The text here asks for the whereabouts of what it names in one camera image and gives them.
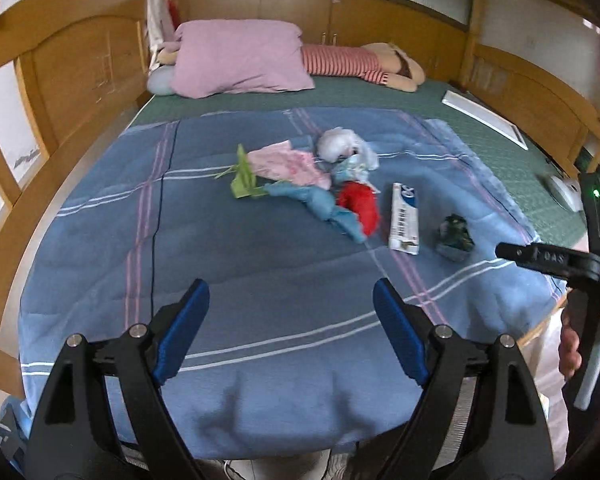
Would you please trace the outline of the person right hand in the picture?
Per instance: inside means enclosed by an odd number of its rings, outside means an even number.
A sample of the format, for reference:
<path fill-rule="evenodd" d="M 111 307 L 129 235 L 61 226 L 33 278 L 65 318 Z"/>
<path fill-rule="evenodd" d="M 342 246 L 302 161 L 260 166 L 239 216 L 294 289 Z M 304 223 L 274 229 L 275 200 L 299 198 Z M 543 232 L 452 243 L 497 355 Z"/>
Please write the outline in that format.
<path fill-rule="evenodd" d="M 560 332 L 559 371 L 565 380 L 570 380 L 582 365 L 579 351 L 580 336 L 577 332 L 577 314 L 581 304 L 586 304 L 588 297 L 583 292 L 572 290 L 567 299 L 567 305 L 562 310 L 562 331 Z"/>

